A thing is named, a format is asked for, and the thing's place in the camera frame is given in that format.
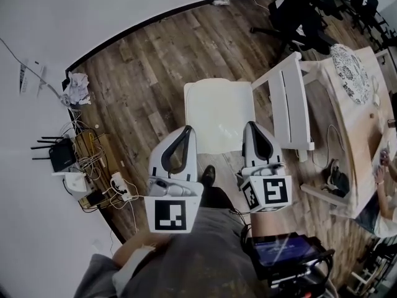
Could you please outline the patterned round plate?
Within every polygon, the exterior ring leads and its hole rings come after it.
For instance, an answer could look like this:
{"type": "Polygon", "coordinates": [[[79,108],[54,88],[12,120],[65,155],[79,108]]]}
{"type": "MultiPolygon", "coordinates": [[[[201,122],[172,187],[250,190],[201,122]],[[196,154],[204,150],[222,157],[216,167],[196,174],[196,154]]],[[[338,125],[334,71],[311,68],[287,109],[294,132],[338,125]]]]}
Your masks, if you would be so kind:
{"type": "Polygon", "coordinates": [[[351,48],[342,44],[334,44],[330,54],[344,91],[356,104],[365,104],[370,97],[371,87],[360,58],[351,48]]]}

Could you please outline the crumpled white paper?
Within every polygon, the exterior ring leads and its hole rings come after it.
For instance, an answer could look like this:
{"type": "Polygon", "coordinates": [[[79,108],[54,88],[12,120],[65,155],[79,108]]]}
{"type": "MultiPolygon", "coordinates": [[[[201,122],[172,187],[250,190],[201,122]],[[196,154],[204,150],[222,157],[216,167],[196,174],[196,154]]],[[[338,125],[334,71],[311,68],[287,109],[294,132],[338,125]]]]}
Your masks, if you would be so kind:
{"type": "Polygon", "coordinates": [[[64,93],[72,105],[91,104],[91,96],[88,91],[88,75],[84,73],[68,73],[68,84],[64,93]]]}

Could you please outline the brown cardboard box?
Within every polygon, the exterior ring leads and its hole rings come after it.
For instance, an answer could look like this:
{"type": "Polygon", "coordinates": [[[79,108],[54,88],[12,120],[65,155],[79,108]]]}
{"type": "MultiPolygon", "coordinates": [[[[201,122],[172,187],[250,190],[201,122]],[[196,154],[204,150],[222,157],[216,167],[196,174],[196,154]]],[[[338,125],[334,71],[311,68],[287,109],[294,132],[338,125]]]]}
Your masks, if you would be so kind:
{"type": "Polygon", "coordinates": [[[76,167],[86,174],[86,184],[89,194],[100,190],[106,200],[95,206],[90,206],[86,196],[78,200],[82,208],[88,212],[97,208],[110,206],[110,198],[115,196],[110,180],[115,172],[122,172],[122,159],[110,140],[110,135],[103,133],[95,135],[93,130],[85,131],[74,139],[74,150],[77,159],[76,167]]]}

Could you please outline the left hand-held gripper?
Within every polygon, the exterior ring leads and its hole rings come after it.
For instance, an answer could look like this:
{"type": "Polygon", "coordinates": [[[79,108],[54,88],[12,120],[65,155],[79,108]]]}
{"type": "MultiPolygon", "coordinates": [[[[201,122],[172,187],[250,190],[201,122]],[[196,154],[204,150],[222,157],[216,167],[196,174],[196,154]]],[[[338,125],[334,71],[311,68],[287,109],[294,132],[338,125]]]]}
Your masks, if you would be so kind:
{"type": "Polygon", "coordinates": [[[197,182],[195,130],[186,125],[165,137],[151,152],[148,172],[152,176],[144,203],[149,230],[190,233],[203,194],[203,185],[197,182]],[[171,163],[171,156],[179,146],[183,146],[182,162],[176,167],[171,163]]]}

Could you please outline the white wooden chair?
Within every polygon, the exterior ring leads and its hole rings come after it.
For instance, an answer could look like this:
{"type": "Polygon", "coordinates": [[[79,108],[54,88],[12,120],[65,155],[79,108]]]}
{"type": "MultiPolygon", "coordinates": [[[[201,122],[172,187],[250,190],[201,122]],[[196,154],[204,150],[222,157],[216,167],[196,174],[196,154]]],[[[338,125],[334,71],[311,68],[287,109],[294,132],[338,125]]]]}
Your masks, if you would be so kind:
{"type": "Polygon", "coordinates": [[[251,83],[253,91],[268,84],[274,136],[283,149],[296,150],[301,162],[314,150],[305,85],[300,68],[301,53],[293,52],[275,67],[251,83]]]}

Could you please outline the small black box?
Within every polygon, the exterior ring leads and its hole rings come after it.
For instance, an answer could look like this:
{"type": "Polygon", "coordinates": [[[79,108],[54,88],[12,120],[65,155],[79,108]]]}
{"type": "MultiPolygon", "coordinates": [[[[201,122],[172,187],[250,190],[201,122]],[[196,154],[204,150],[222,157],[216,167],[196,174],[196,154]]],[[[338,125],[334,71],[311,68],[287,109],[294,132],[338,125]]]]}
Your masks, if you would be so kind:
{"type": "Polygon", "coordinates": [[[95,206],[97,204],[100,204],[106,200],[105,196],[100,190],[96,190],[94,192],[91,192],[86,196],[86,199],[89,203],[90,206],[95,206]]]}

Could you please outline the person's black shoe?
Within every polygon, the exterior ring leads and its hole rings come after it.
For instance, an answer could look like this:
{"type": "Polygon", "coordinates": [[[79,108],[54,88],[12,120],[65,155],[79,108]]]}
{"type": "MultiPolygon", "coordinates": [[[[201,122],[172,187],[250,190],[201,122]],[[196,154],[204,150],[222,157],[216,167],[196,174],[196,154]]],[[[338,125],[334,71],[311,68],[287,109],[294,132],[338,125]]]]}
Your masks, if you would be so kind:
{"type": "Polygon", "coordinates": [[[216,178],[216,170],[213,165],[208,165],[200,179],[200,182],[204,185],[204,187],[212,187],[216,178]]]}

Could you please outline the person's right forearm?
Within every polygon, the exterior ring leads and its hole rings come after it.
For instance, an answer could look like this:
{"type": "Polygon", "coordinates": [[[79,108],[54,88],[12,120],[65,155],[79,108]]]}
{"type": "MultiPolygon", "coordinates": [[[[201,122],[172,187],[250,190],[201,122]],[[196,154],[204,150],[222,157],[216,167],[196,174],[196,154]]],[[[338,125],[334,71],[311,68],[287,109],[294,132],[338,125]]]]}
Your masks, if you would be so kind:
{"type": "Polygon", "coordinates": [[[251,235],[267,237],[291,232],[284,210],[273,212],[257,212],[250,214],[251,235]]]}

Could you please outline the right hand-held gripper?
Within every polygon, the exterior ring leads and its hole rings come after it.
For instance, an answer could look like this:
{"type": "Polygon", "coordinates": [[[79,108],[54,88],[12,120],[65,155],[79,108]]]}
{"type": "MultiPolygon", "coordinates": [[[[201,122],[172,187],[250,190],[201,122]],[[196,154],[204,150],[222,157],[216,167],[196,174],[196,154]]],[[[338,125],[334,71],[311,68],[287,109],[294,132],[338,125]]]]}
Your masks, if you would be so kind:
{"type": "Polygon", "coordinates": [[[281,148],[275,137],[256,122],[245,126],[243,156],[247,168],[236,177],[250,213],[275,212],[290,206],[292,177],[281,163],[281,148]]]}

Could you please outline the light wooden table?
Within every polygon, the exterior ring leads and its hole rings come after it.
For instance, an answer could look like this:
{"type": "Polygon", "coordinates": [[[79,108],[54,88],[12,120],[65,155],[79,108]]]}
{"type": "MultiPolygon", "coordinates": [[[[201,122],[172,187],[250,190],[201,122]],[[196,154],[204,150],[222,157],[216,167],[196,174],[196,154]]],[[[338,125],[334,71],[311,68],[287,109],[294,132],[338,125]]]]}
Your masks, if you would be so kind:
{"type": "Polygon", "coordinates": [[[333,61],[302,61],[306,72],[305,84],[318,82],[327,90],[339,126],[344,151],[345,173],[349,177],[350,191],[338,197],[311,184],[302,184],[300,189],[335,206],[334,215],[356,218],[373,196],[375,179],[373,172],[380,162],[380,152],[390,149],[397,153],[397,132],[388,126],[393,119],[393,109],[378,58],[384,52],[374,53],[370,47],[355,51],[362,61],[370,83],[369,100],[358,105],[343,90],[333,61]]]}

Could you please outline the black router with antennas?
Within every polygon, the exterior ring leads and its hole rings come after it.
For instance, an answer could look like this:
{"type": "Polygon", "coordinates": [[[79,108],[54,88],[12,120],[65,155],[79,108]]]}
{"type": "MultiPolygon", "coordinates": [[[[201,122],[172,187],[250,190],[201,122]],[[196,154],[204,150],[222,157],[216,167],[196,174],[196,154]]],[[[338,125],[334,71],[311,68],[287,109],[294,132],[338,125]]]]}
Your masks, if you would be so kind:
{"type": "Polygon", "coordinates": [[[39,146],[30,147],[32,151],[45,150],[45,156],[33,156],[32,160],[50,161],[54,172],[62,172],[77,161],[72,140],[65,136],[41,137],[39,146]]]}

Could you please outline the black screen device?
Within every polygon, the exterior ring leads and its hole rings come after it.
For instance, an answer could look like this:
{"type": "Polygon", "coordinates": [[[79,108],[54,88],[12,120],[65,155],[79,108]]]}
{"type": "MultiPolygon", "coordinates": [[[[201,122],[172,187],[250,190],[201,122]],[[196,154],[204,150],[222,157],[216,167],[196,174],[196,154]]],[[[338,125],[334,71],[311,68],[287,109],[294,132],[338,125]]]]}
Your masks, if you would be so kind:
{"type": "Polygon", "coordinates": [[[267,281],[270,288],[280,289],[281,293],[290,292],[294,297],[320,295],[325,291],[335,251],[325,249],[318,238],[295,232],[242,237],[241,246],[250,257],[258,279],[267,281]],[[327,266],[326,275],[314,284],[304,284],[304,279],[322,263],[327,266]]]}

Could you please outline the person's grey shirt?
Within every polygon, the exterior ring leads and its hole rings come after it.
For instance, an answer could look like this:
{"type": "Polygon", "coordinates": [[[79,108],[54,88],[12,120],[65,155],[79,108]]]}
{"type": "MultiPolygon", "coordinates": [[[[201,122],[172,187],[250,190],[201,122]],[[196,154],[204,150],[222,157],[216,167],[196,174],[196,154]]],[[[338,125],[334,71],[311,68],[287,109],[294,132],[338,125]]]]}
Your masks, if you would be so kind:
{"type": "Polygon", "coordinates": [[[202,207],[190,233],[140,248],[122,267],[93,255],[73,298],[276,298],[243,251],[242,229],[228,209],[202,207]]]}

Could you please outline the white printed paper sheet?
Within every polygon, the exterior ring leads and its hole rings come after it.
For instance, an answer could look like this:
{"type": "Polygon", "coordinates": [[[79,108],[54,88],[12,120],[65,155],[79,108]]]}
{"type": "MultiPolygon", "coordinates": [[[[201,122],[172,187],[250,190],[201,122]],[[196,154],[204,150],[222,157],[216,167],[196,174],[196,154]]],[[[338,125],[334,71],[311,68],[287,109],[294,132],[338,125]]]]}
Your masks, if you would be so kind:
{"type": "Polygon", "coordinates": [[[37,97],[45,84],[46,66],[38,61],[23,59],[20,64],[19,95],[37,97]]]}

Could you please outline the white power strip with plugs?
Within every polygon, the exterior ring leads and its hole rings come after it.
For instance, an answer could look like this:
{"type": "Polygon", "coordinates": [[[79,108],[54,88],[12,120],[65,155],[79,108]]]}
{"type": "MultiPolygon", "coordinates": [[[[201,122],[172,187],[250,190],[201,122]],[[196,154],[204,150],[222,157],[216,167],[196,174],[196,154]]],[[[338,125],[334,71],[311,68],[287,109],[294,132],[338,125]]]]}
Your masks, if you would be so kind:
{"type": "Polygon", "coordinates": [[[128,188],[128,184],[124,180],[120,172],[115,172],[114,174],[112,174],[110,183],[112,187],[116,190],[116,192],[121,195],[123,201],[127,202],[132,200],[132,195],[128,188]]]}

